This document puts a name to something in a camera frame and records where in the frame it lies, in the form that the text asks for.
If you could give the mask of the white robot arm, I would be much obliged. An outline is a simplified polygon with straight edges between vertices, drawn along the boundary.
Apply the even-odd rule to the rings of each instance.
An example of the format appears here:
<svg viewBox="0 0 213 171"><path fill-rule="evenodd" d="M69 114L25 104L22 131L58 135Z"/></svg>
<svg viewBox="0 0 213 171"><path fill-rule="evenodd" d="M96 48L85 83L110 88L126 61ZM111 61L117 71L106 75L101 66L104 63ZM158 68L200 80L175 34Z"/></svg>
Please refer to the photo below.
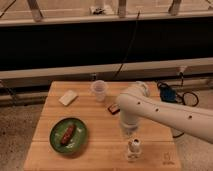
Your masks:
<svg viewBox="0 0 213 171"><path fill-rule="evenodd" d="M120 127L126 135L138 129L143 117L213 144L213 110L161 102L149 95L148 85L136 82L117 96Z"/></svg>

